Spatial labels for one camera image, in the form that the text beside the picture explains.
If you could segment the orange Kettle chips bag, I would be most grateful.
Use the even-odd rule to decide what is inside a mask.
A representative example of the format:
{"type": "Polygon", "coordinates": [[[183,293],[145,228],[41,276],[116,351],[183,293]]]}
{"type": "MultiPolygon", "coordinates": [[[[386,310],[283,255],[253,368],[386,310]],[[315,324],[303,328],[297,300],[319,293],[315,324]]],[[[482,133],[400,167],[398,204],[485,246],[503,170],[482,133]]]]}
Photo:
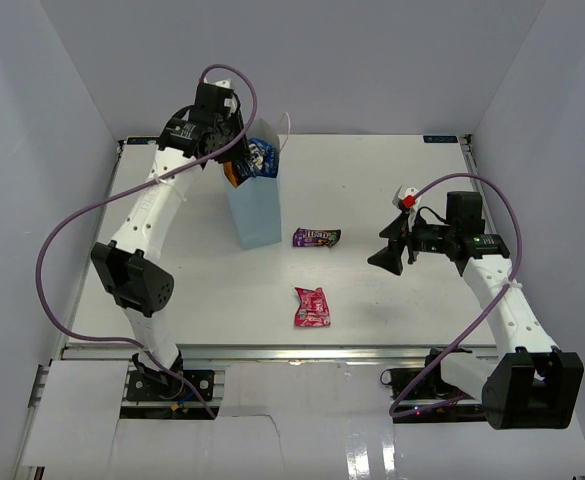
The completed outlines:
{"type": "Polygon", "coordinates": [[[233,162],[223,163],[223,172],[227,181],[234,187],[238,188],[245,180],[240,169],[233,162]]]}

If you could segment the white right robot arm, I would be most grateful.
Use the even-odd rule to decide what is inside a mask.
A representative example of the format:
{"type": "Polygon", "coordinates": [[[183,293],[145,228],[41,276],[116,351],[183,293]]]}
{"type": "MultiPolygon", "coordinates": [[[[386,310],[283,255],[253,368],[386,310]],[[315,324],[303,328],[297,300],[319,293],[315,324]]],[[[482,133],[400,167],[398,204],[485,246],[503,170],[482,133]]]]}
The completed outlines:
{"type": "Polygon", "coordinates": [[[478,401],[489,425],[503,429],[565,429],[572,420],[584,366],[575,352],[561,350],[531,309],[515,265],[503,239],[485,231],[480,193],[454,191],[447,195],[446,215],[437,224],[421,216],[413,188],[393,200],[399,216],[380,233],[385,248],[369,257],[369,264],[400,275],[404,264],[418,254],[441,254],[452,261],[475,295],[498,354],[491,365],[459,341],[433,349],[424,368],[397,389],[389,414],[409,415],[401,407],[407,396],[424,385],[433,397],[444,399],[459,390],[461,397],[478,401]]]}

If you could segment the red pink candy packet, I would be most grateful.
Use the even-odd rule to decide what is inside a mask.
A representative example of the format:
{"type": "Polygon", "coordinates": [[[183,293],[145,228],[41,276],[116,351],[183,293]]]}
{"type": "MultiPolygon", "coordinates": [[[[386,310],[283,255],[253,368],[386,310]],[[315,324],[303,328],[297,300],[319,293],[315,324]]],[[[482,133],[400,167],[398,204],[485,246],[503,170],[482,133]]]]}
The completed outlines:
{"type": "Polygon", "coordinates": [[[315,290],[296,287],[299,307],[294,316],[298,328],[321,328],[331,325],[331,313],[322,288],[315,290]]]}

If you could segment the blue label left corner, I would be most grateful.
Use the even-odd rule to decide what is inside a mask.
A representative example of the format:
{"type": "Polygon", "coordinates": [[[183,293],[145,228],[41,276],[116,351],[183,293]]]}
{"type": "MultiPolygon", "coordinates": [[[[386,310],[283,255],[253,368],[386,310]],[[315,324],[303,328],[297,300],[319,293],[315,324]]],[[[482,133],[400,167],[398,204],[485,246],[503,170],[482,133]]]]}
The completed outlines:
{"type": "Polygon", "coordinates": [[[133,136],[124,140],[124,145],[153,145],[157,142],[157,137],[150,136],[133,136]]]}

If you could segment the aluminium front frame rail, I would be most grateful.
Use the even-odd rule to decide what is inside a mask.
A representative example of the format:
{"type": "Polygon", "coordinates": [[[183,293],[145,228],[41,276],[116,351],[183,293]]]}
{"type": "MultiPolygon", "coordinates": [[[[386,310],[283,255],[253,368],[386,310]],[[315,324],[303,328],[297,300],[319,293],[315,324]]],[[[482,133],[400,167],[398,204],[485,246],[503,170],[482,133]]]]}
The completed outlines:
{"type": "MultiPolygon", "coordinates": [[[[182,358],[191,364],[205,362],[339,362],[423,363],[431,351],[427,345],[303,346],[303,345],[184,345],[182,358]]],[[[64,360],[124,360],[134,349],[116,344],[69,343],[64,360]]]]}

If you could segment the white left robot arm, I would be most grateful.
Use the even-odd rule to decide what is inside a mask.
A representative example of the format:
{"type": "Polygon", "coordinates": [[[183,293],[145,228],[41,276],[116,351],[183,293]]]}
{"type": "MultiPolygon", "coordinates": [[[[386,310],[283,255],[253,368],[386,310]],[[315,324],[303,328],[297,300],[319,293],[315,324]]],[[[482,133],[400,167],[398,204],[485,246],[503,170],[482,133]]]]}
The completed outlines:
{"type": "Polygon", "coordinates": [[[174,291],[173,276],[160,266],[166,235],[202,165],[217,152],[221,162],[249,152],[240,101],[230,81],[201,82],[193,105],[175,113],[156,142],[143,190],[108,243],[98,242],[91,260],[107,293],[127,317],[142,349],[133,363],[145,385],[171,399],[183,387],[182,357],[169,334],[165,308],[174,291]]]}

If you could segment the blue snack bag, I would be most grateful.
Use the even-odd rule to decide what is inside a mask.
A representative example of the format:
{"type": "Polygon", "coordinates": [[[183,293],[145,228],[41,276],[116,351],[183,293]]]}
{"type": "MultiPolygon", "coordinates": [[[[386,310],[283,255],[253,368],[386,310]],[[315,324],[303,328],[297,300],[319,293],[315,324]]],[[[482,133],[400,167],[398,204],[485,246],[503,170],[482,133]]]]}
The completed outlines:
{"type": "Polygon", "coordinates": [[[240,159],[234,166],[234,175],[238,183],[248,178],[276,178],[279,170],[278,150],[260,138],[248,140],[249,152],[246,158],[240,159]]]}

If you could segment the purple Skittles packet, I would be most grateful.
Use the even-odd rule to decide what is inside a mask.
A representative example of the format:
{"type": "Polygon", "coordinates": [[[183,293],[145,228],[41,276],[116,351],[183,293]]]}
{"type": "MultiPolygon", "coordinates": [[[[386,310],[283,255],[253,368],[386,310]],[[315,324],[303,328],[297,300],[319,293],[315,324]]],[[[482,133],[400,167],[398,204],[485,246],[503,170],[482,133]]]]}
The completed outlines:
{"type": "Polygon", "coordinates": [[[341,238],[340,229],[305,229],[298,228],[292,237],[292,246],[297,248],[327,247],[335,246],[341,238]]]}

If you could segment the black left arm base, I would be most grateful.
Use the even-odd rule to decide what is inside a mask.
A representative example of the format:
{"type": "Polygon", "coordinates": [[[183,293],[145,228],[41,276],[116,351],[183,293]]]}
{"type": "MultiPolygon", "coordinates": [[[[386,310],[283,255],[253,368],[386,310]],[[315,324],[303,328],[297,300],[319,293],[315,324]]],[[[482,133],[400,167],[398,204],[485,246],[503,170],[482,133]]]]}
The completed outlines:
{"type": "MultiPolygon", "coordinates": [[[[187,378],[210,406],[213,414],[216,372],[214,370],[186,370],[187,378]]],[[[178,381],[167,391],[157,393],[150,383],[135,369],[131,370],[122,398],[120,417],[128,420],[212,420],[198,397],[178,381]]]]}

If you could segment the light blue paper bag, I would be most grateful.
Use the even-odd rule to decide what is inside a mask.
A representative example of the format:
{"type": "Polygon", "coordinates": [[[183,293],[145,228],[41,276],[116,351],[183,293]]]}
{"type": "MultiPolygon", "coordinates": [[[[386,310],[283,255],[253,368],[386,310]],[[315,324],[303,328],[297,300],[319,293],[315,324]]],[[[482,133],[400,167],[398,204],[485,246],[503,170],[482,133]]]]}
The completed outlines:
{"type": "Polygon", "coordinates": [[[248,129],[248,141],[257,148],[261,169],[234,186],[222,180],[231,215],[243,250],[279,243],[282,239],[279,195],[280,139],[275,129],[257,118],[248,129]]]}

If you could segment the blue label corner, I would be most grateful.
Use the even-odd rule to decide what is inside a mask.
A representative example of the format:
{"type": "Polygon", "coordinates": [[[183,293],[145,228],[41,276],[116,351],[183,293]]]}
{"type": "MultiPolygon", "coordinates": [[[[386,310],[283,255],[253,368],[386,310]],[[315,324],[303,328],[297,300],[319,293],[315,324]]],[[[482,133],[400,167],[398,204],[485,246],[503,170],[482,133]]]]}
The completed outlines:
{"type": "Polygon", "coordinates": [[[157,137],[150,136],[133,136],[124,140],[124,145],[153,145],[157,142],[157,137]]]}
{"type": "Polygon", "coordinates": [[[455,135],[423,135],[423,141],[427,144],[456,144],[458,137],[455,135]]]}

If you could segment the blue label right corner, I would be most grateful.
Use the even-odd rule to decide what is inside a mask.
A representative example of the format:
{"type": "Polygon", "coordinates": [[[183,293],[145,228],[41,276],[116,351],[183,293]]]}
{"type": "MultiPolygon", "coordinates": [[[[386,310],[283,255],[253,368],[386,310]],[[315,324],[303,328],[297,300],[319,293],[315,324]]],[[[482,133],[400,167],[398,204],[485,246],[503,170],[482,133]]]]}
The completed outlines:
{"type": "Polygon", "coordinates": [[[427,144],[456,144],[458,137],[455,135],[423,135],[423,141],[427,144]]]}

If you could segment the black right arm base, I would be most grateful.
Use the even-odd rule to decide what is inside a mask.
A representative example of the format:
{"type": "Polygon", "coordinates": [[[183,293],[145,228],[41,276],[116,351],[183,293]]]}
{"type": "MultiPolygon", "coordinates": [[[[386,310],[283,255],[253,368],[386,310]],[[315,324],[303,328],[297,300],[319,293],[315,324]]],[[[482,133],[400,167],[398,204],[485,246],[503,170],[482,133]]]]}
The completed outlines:
{"type": "MultiPolygon", "coordinates": [[[[399,393],[420,373],[421,367],[395,367],[384,369],[379,381],[391,391],[394,401],[399,393]]],[[[486,422],[483,407],[457,387],[444,383],[435,373],[430,373],[411,390],[397,408],[398,412],[416,410],[409,416],[394,418],[394,424],[452,424],[486,422]],[[421,411],[426,405],[446,402],[464,395],[462,401],[421,411]]]]}

